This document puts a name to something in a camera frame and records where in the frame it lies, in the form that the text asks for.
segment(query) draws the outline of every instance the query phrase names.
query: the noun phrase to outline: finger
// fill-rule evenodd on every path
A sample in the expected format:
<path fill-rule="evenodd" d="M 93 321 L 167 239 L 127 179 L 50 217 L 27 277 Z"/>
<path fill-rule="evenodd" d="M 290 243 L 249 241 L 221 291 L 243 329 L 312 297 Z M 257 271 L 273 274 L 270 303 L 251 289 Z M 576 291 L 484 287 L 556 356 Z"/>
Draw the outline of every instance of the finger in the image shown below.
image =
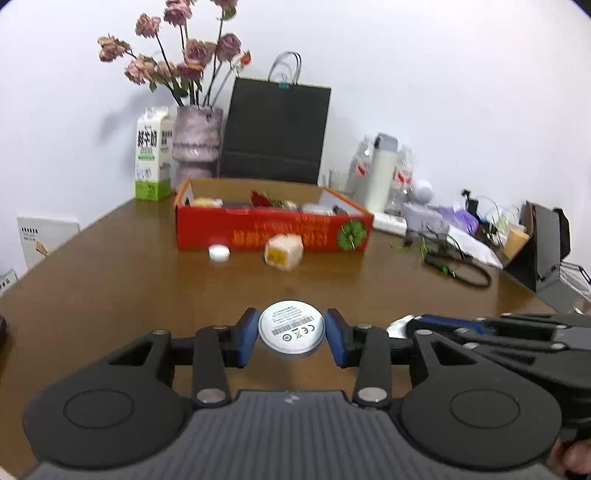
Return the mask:
<path fill-rule="evenodd" d="M 556 443 L 554 444 L 554 447 L 552 448 L 552 451 L 550 452 L 550 455 L 548 457 L 548 460 L 546 461 L 546 465 L 548 465 L 548 467 L 557 475 L 563 476 L 564 472 L 566 471 L 566 469 L 564 468 L 564 465 L 562 464 L 562 460 L 563 460 L 563 449 L 562 449 L 562 445 L 560 444 L 559 440 L 556 440 Z"/>
<path fill-rule="evenodd" d="M 591 473 L 591 440 L 571 446 L 564 456 L 564 466 L 574 473 Z"/>

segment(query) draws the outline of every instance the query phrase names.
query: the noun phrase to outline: dried flower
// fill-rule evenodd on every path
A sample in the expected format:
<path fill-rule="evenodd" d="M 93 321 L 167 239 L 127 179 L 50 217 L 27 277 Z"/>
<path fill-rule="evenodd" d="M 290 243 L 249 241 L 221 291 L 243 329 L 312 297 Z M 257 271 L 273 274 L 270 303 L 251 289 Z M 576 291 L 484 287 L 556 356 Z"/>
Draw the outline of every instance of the dried flower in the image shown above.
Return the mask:
<path fill-rule="evenodd" d="M 217 46 L 216 55 L 220 61 L 232 60 L 240 53 L 240 46 L 242 43 L 238 37 L 233 33 L 226 33 L 220 38 L 220 43 Z"/>
<path fill-rule="evenodd" d="M 222 10 L 228 11 L 232 8 L 236 8 L 238 0 L 212 0 L 217 6 L 222 7 Z"/>
<path fill-rule="evenodd" d="M 156 64 L 152 59 L 148 59 L 143 55 L 138 55 L 136 59 L 131 60 L 130 64 L 125 68 L 125 76 L 134 83 L 141 85 L 148 80 L 152 83 L 154 70 Z"/>
<path fill-rule="evenodd" d="M 111 35 L 99 37 L 98 42 L 100 45 L 99 58 L 104 62 L 110 62 L 117 57 L 122 57 L 129 50 L 129 44 Z"/>
<path fill-rule="evenodd" d="M 179 25 L 186 25 L 187 20 L 193 16 L 191 9 L 184 2 L 167 2 L 167 7 L 164 10 L 164 21 L 178 27 Z"/>
<path fill-rule="evenodd" d="M 177 71 L 181 78 L 192 80 L 194 82 L 198 82 L 203 76 L 203 70 L 192 69 L 185 62 L 177 65 Z"/>
<path fill-rule="evenodd" d="M 160 18 L 149 17 L 146 14 L 141 14 L 135 24 L 135 34 L 142 37 L 154 38 L 160 30 Z"/>
<path fill-rule="evenodd" d="M 174 63 L 170 64 L 170 69 L 169 69 L 168 65 L 166 65 L 165 61 L 158 62 L 158 65 L 156 66 L 156 73 L 159 73 L 160 75 L 162 75 L 162 77 L 164 77 L 164 79 L 168 80 L 169 82 L 173 79 L 173 77 L 178 77 L 177 68 L 174 65 Z"/>
<path fill-rule="evenodd" d="M 252 61 L 251 51 L 247 50 L 246 52 L 243 53 L 242 57 L 240 57 L 240 65 L 245 67 L 246 65 L 249 65 L 251 61 Z"/>
<path fill-rule="evenodd" d="M 193 70 L 203 70 L 211 61 L 217 45 L 212 42 L 187 40 L 184 57 L 186 65 Z"/>

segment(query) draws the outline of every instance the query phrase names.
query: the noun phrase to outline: red packaging box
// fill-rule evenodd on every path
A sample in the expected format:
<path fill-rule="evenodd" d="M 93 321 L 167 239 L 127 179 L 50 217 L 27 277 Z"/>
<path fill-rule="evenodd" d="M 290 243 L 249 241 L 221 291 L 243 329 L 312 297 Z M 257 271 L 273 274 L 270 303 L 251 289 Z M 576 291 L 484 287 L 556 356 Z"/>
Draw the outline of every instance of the red packaging box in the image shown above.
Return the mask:
<path fill-rule="evenodd" d="M 298 205 L 335 205 L 348 215 L 317 215 L 274 207 L 193 207 L 199 197 L 228 203 L 250 203 L 252 192 Z M 242 179 L 185 180 L 174 200 L 179 249 L 207 248 L 213 244 L 230 249 L 262 250 L 275 235 L 300 235 L 306 250 L 364 251 L 374 216 L 334 190 L 301 183 Z"/>

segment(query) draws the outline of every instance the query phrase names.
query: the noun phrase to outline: milk carton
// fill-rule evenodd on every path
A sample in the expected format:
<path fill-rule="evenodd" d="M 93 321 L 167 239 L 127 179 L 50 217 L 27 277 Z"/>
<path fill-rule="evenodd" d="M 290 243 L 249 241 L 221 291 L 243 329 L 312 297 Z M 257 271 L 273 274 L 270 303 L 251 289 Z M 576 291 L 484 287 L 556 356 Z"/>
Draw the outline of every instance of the milk carton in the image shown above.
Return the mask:
<path fill-rule="evenodd" d="M 138 119 L 135 147 L 135 198 L 161 200 L 171 193 L 173 119 L 168 107 L 148 108 Z"/>

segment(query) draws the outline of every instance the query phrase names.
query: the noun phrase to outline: white round lid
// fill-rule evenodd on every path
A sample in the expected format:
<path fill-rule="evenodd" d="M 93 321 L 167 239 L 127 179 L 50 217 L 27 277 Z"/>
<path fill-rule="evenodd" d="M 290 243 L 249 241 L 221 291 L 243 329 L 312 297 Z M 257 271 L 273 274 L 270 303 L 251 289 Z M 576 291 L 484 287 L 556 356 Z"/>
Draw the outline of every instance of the white round lid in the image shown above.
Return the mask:
<path fill-rule="evenodd" d="M 324 319 L 307 303 L 280 301 L 262 313 L 259 335 L 267 346 L 277 352 L 291 355 L 308 353 L 324 338 Z"/>
<path fill-rule="evenodd" d="M 209 247 L 209 258 L 214 262 L 227 262 L 230 258 L 230 249 L 226 245 L 212 245 Z"/>

